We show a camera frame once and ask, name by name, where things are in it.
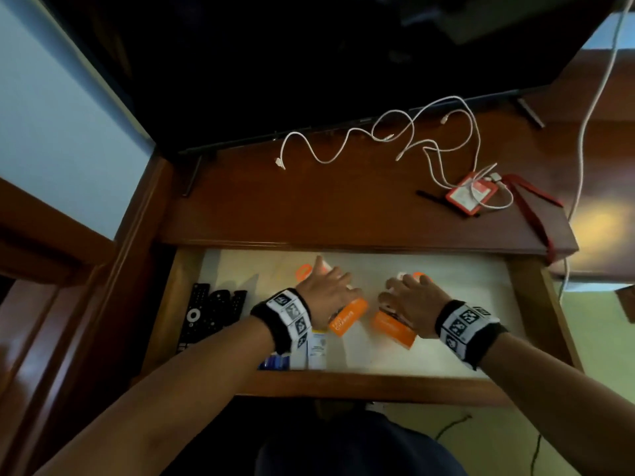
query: black wristband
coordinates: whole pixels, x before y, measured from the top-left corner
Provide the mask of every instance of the black wristband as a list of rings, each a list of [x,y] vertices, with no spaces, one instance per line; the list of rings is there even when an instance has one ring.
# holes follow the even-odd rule
[[[289,288],[256,304],[251,315],[263,321],[274,339],[275,352],[285,354],[300,348],[311,328],[309,306],[295,289]]]
[[[482,307],[470,307],[457,300],[445,304],[434,330],[441,342],[474,370],[496,338],[507,332],[498,319]]]

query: black cable on floor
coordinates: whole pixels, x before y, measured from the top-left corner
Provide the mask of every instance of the black cable on floor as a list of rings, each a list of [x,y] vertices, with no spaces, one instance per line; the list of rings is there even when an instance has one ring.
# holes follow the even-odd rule
[[[457,424],[461,424],[466,422],[468,419],[472,419],[472,415],[467,415],[465,417],[462,417],[461,419],[457,420],[457,421],[453,421],[450,424],[448,424],[447,426],[445,426],[441,431],[439,431],[439,433],[437,434],[436,438],[434,438],[435,441],[438,441],[439,438],[441,436],[443,436],[443,433],[446,432],[448,429],[450,429],[453,426],[456,426]]]
[[[536,465],[536,459],[538,459],[538,453],[540,452],[540,441],[542,441],[542,434],[538,434],[538,442],[536,443],[536,450],[533,452],[533,457],[531,459],[531,466],[529,468],[529,474],[533,476],[533,469]]]

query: charging cable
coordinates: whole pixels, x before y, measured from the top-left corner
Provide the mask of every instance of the charging cable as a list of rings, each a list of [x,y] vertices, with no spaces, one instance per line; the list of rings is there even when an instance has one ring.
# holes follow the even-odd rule
[[[465,140],[463,141],[463,143],[459,144],[456,147],[453,148],[440,148],[439,144],[431,138],[427,138],[427,139],[423,139],[423,140],[418,140],[417,142],[413,142],[413,140],[415,139],[415,120],[419,117],[419,115],[421,115],[425,110],[427,110],[428,108],[430,108],[431,106],[441,103],[441,102],[445,102],[445,101],[449,101],[449,100],[458,100],[460,103],[462,103],[464,108],[457,108],[455,110],[452,110],[450,112],[448,112],[442,119],[441,119],[441,124],[445,125],[448,122],[448,119],[451,115],[453,115],[454,113],[461,113],[463,115],[465,115],[469,121],[470,124],[470,131],[469,134],[467,136],[467,138],[465,138]],[[379,125],[379,123],[388,115],[392,114],[392,113],[398,113],[400,115],[403,115],[404,117],[406,117],[408,119],[408,124],[401,130],[401,132],[399,132],[397,135],[395,134],[390,134],[386,137],[383,138],[379,138],[375,135],[375,130],[377,128],[377,125]],[[437,184],[439,187],[447,189],[447,190],[451,190],[453,188],[458,187],[459,185],[454,185],[449,183],[446,178],[445,178],[445,174],[443,172],[443,158],[441,157],[442,153],[447,153],[450,151],[456,151],[459,150],[460,148],[463,148],[467,143],[469,143],[469,141],[472,138],[472,135],[474,135],[474,133],[476,133],[476,152],[474,154],[474,163],[472,164],[472,172],[475,172],[474,176],[471,177],[470,179],[466,180],[464,183],[462,183],[460,186],[464,186],[466,184],[469,184],[470,186],[470,192],[472,194],[472,197],[474,198],[474,200],[476,200],[476,202],[485,208],[488,209],[493,209],[493,210],[499,210],[499,209],[506,209],[507,207],[511,206],[514,203],[514,196],[512,194],[512,192],[508,189],[508,187],[500,180],[500,176],[496,174],[497,180],[494,180],[493,177],[491,177],[491,175],[488,177],[487,175],[496,167],[496,164],[492,164],[489,165],[487,167],[484,167],[483,169],[481,169],[480,171],[476,171],[476,167],[478,166],[478,155],[481,149],[481,134],[479,132],[479,128],[478,128],[478,124],[476,122],[476,117],[474,117],[474,113],[472,112],[472,110],[467,106],[467,103],[465,103],[465,100],[463,98],[461,98],[460,96],[457,95],[450,95],[447,97],[443,97],[440,98],[439,100],[435,100],[427,105],[425,105],[424,107],[422,107],[421,109],[419,109],[419,111],[417,111],[417,113],[415,114],[414,117],[410,117],[409,114],[403,110],[389,110],[386,111],[381,117],[379,117],[375,123],[373,124],[372,128],[370,131],[364,130],[362,128],[359,127],[353,127],[350,128],[347,132],[346,132],[346,136],[344,137],[344,141],[342,142],[341,147],[339,148],[339,150],[337,151],[337,153],[329,160],[321,160],[316,153],[313,151],[313,147],[311,146],[311,143],[309,143],[308,139],[306,138],[305,135],[303,135],[300,132],[290,132],[287,134],[286,137],[284,137],[284,140],[282,141],[282,146],[280,147],[280,156],[275,160],[275,164],[278,165],[279,167],[281,167],[282,169],[286,170],[286,167],[284,167],[284,162],[282,161],[282,155],[284,153],[284,147],[286,146],[286,142],[289,140],[289,138],[292,135],[299,135],[300,137],[302,137],[302,139],[306,142],[307,146],[309,147],[309,150],[311,151],[311,154],[313,155],[313,158],[319,162],[320,164],[330,164],[332,162],[334,162],[337,157],[340,156],[341,152],[343,151],[346,143],[348,142],[349,136],[351,135],[351,133],[353,131],[359,131],[362,132],[366,135],[368,135],[371,139],[373,139],[376,142],[380,142],[380,143],[390,143],[393,142],[395,140],[397,140],[399,137],[401,137],[403,134],[405,134],[407,131],[410,131],[410,136],[409,136],[409,141],[408,144],[405,146],[405,148],[403,148],[398,154],[397,157],[395,158],[395,161],[398,162],[399,160],[401,160],[401,157],[403,157],[403,155],[411,148],[413,148],[414,146],[417,145],[422,145],[422,150],[424,152],[424,155],[428,161],[428,168],[430,170],[430,176],[433,179],[433,182],[435,184]],[[433,151],[436,153],[437,155],[437,159],[439,160],[439,168],[440,168],[440,172],[441,172],[441,181],[437,180],[436,177],[434,176],[434,169],[433,169],[433,163],[432,163],[432,159],[430,157],[430,154],[428,153],[428,151]],[[474,192],[474,184],[476,184],[476,182],[480,181],[481,179],[487,179],[487,180],[491,180],[494,181],[494,183],[496,183],[496,185],[498,185],[498,187],[500,187],[501,189],[503,189],[504,191],[506,191],[509,194],[509,198],[510,201],[505,204],[504,206],[489,206],[487,204],[484,204],[483,202],[481,202],[475,192]]]
[[[573,198],[573,204],[571,205],[571,210],[569,211],[569,215],[567,217],[569,224],[571,224],[573,217],[575,216],[575,212],[578,209],[578,205],[580,204],[580,197],[582,196],[582,187],[584,183],[584,135],[587,131],[587,125],[589,124],[589,120],[591,119],[591,115],[593,115],[593,111],[595,110],[596,105],[598,104],[599,98],[602,96],[602,92],[604,88],[607,86],[607,81],[611,76],[611,72],[613,71],[613,66],[615,65],[615,58],[617,57],[617,51],[619,50],[619,41],[620,35],[622,34],[624,19],[628,15],[628,12],[631,10],[634,0],[626,0],[626,4],[624,5],[624,9],[620,13],[619,20],[617,21],[617,25],[615,26],[615,32],[613,34],[613,44],[611,46],[611,57],[608,61],[607,69],[604,72],[604,76],[599,83],[598,91],[596,92],[591,105],[589,105],[589,110],[584,115],[582,119],[582,124],[580,125],[580,132],[578,133],[578,144],[577,144],[577,155],[578,155],[578,186],[575,191],[575,197]],[[569,278],[571,276],[571,267],[569,265],[569,259],[565,258],[565,279],[562,282],[562,286],[560,286],[560,293],[558,294],[558,301],[562,303],[562,297],[569,285]]]

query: red lanyard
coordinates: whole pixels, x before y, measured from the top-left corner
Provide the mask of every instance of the red lanyard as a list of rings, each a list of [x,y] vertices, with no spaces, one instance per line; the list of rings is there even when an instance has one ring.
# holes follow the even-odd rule
[[[545,230],[545,226],[543,225],[540,218],[536,215],[536,213],[531,209],[529,204],[523,196],[521,195],[518,187],[516,185],[520,185],[524,189],[536,194],[541,199],[544,199],[548,202],[551,202],[553,205],[558,207],[564,207],[563,203],[558,199],[553,198],[547,192],[536,188],[534,185],[530,184],[527,180],[522,178],[519,175],[508,174],[502,176],[502,182],[507,185],[507,188],[511,193],[514,194],[514,200],[518,204],[518,208],[520,208],[520,212],[525,217],[525,220],[529,223],[535,234],[538,236],[540,241],[545,244],[547,247],[547,263],[551,264],[556,259],[556,249],[554,247],[553,240],[547,235],[547,231]]]

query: television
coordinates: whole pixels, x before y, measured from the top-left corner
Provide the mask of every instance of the television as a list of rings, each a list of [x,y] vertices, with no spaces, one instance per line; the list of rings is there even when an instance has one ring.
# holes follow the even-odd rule
[[[557,78],[619,1],[45,0],[174,154],[518,96]]]

